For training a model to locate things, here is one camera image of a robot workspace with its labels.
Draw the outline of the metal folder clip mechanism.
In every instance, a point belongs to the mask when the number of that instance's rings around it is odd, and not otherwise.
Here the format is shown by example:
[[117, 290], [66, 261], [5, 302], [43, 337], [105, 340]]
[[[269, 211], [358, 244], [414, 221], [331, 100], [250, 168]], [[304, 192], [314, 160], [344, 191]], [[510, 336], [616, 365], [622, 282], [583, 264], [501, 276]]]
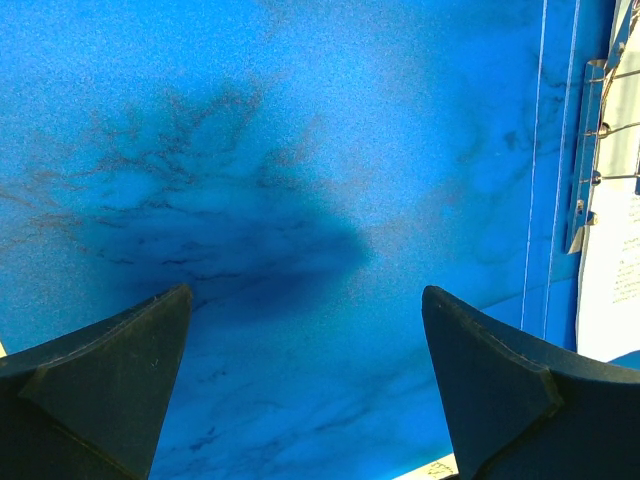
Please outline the metal folder clip mechanism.
[[638, 173], [602, 176], [596, 169], [600, 141], [622, 130], [622, 127], [612, 129], [602, 120], [602, 117], [604, 98], [625, 49], [626, 42], [616, 40], [606, 60], [591, 60], [585, 67], [571, 202], [565, 236], [567, 254], [575, 254], [582, 250], [586, 227], [596, 222], [596, 214], [591, 210], [594, 188], [603, 180], [639, 177]]

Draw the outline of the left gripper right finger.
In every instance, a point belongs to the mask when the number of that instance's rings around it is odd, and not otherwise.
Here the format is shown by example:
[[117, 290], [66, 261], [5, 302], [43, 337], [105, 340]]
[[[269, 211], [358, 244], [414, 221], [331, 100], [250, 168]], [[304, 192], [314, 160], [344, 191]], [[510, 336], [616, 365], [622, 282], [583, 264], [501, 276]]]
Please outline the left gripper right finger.
[[463, 479], [636, 479], [639, 372], [502, 323], [437, 286], [422, 317]]

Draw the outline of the blue clip file folder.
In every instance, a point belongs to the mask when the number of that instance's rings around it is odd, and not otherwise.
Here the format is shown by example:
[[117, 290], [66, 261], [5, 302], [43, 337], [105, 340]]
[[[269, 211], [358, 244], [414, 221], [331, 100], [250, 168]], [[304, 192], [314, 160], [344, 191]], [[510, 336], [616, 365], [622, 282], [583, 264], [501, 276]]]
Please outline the blue clip file folder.
[[446, 455], [437, 285], [573, 348], [586, 64], [613, 1], [5, 1], [1, 340], [193, 292], [155, 479]]

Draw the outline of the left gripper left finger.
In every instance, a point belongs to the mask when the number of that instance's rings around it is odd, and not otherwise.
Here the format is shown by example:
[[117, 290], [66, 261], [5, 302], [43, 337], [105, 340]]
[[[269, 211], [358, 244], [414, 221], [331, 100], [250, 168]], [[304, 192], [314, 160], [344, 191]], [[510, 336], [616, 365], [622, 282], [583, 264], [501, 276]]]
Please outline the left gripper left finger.
[[148, 478], [191, 319], [178, 285], [1, 359], [4, 479]]

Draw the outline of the white chinese printed sheet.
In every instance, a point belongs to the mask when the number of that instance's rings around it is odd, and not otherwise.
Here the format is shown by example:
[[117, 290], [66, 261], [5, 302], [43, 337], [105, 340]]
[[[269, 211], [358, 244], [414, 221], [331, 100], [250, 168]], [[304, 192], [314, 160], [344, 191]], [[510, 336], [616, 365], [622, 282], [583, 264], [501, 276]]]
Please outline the white chinese printed sheet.
[[459, 469], [455, 455], [450, 453], [412, 471], [394, 478], [394, 480], [458, 480]]

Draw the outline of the white printed paper sheet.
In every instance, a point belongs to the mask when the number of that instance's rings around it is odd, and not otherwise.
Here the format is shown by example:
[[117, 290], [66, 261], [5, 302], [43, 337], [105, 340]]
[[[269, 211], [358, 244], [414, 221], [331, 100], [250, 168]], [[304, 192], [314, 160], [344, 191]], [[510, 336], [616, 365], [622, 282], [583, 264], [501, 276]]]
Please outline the white printed paper sheet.
[[639, 4], [616, 7], [576, 323], [578, 353], [602, 362], [639, 349]]

